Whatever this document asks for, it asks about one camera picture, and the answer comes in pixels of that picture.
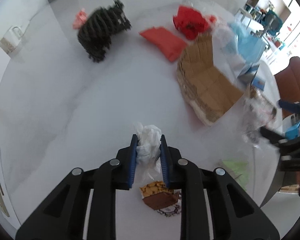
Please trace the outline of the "blue tissue box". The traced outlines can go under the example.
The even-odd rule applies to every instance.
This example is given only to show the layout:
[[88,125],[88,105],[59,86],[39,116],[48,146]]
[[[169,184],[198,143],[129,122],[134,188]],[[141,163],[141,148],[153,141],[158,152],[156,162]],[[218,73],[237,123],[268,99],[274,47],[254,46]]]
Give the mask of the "blue tissue box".
[[289,127],[285,132],[285,137],[288,140],[295,139],[300,137],[300,121],[294,124],[293,126]]

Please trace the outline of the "white tissue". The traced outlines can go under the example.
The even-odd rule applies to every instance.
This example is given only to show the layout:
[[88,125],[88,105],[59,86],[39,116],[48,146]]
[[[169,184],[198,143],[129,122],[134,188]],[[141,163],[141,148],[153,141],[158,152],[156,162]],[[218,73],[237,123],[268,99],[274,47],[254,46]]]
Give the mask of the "white tissue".
[[135,182],[141,185],[153,182],[161,176],[162,131],[155,125],[143,126],[140,122],[135,124],[135,131],[138,137]]

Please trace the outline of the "pink paper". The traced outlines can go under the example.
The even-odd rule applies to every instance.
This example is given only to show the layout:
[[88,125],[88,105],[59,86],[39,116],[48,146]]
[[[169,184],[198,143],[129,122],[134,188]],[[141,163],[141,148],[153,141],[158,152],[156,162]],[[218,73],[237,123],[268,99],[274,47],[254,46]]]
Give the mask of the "pink paper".
[[87,21],[87,13],[85,12],[85,9],[81,9],[75,16],[75,19],[72,23],[73,29],[80,29],[83,24]]

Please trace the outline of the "white paper sheet with pen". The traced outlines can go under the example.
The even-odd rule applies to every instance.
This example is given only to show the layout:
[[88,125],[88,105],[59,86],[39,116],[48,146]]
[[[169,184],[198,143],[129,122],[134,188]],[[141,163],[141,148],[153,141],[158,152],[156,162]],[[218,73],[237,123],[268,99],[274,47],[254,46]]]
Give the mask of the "white paper sheet with pen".
[[4,180],[4,174],[1,164],[1,154],[0,154],[0,211],[3,217],[18,230],[21,226],[15,210],[12,206],[9,194],[6,189],[6,184]]

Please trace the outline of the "blue surgical mask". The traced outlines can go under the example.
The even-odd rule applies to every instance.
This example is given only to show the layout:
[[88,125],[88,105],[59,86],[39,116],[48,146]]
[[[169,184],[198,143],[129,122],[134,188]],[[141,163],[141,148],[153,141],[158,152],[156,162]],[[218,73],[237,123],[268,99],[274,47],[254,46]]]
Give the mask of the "blue surgical mask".
[[228,26],[237,35],[238,52],[246,63],[259,61],[266,48],[264,39],[251,34],[241,22],[230,22]]

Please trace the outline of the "green paper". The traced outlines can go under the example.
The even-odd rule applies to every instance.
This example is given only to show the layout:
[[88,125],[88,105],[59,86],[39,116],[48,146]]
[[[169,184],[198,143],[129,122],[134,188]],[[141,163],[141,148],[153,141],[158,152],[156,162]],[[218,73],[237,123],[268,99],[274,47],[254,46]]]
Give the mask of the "green paper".
[[246,191],[249,183],[249,164],[246,161],[221,160],[221,168],[225,169],[230,176]]

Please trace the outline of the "clear snack wrapper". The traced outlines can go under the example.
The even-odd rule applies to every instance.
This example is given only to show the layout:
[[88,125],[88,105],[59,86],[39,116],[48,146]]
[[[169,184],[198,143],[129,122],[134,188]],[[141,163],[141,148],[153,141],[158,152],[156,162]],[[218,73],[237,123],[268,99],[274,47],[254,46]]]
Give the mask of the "clear snack wrapper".
[[242,137],[245,142],[258,146],[261,138],[260,128],[275,128],[277,108],[253,85],[247,86],[243,98],[240,126]]

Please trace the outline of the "blue snack carton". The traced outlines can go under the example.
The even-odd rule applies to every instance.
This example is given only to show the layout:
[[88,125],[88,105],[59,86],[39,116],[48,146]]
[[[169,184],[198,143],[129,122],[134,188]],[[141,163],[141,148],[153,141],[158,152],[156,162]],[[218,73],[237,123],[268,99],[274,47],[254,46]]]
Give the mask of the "blue snack carton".
[[259,67],[259,63],[246,64],[237,78],[239,79],[239,81],[241,81],[241,83],[245,84],[246,86],[252,85],[258,88],[259,90],[264,91],[266,82],[262,78],[257,77]]

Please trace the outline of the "red paper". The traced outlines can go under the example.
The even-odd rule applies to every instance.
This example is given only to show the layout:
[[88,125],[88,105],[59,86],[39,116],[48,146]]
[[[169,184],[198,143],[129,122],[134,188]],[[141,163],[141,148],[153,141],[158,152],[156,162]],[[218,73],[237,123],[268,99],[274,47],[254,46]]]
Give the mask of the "red paper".
[[180,5],[173,16],[173,24],[188,40],[194,40],[199,34],[210,29],[210,25],[201,13],[191,7]]

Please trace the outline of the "small cookie packet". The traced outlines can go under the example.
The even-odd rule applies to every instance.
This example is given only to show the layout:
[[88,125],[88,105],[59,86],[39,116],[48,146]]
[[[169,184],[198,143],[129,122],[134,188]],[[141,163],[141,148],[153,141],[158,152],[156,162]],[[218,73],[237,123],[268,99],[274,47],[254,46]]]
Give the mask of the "small cookie packet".
[[170,190],[163,181],[153,181],[139,188],[143,202],[165,217],[181,214],[181,190]]

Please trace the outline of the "red paper card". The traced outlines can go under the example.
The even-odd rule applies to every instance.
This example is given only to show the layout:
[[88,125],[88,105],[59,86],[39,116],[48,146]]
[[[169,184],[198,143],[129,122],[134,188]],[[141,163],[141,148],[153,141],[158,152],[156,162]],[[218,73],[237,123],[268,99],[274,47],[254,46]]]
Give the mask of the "red paper card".
[[187,43],[164,27],[153,27],[139,32],[139,35],[154,44],[170,62],[179,59]]

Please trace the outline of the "orange leather chair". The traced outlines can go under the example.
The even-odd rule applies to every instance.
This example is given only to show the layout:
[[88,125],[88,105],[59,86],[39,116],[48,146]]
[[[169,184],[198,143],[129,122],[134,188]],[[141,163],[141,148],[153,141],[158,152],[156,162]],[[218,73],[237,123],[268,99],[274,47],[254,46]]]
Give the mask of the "orange leather chair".
[[291,57],[288,66],[274,77],[282,100],[300,101],[300,57]]

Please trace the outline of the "brown cardboard piece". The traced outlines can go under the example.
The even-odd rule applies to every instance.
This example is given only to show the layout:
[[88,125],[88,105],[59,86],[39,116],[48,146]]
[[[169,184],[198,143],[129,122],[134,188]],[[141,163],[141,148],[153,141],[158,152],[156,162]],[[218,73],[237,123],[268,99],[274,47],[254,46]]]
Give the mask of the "brown cardboard piece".
[[242,96],[243,92],[215,67],[212,35],[199,35],[178,61],[177,80],[185,101],[197,118],[212,126]]

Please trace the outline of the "clear plastic water bottle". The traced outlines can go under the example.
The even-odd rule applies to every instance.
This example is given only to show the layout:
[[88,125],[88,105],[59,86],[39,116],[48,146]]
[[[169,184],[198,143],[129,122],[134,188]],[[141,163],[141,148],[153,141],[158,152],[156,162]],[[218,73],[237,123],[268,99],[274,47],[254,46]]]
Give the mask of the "clear plastic water bottle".
[[218,48],[226,55],[237,55],[238,36],[229,25],[235,21],[234,15],[211,1],[206,5],[205,14],[216,16],[216,21],[212,23],[212,38]]

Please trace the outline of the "black ribbed plastic object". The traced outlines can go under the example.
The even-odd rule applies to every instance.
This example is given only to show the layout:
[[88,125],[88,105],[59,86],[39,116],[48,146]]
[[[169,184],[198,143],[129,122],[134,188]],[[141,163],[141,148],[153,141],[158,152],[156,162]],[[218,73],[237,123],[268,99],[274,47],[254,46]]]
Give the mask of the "black ribbed plastic object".
[[114,4],[97,8],[79,28],[77,39],[87,52],[89,59],[101,62],[110,49],[111,37],[131,28],[124,13],[124,4],[114,0]]

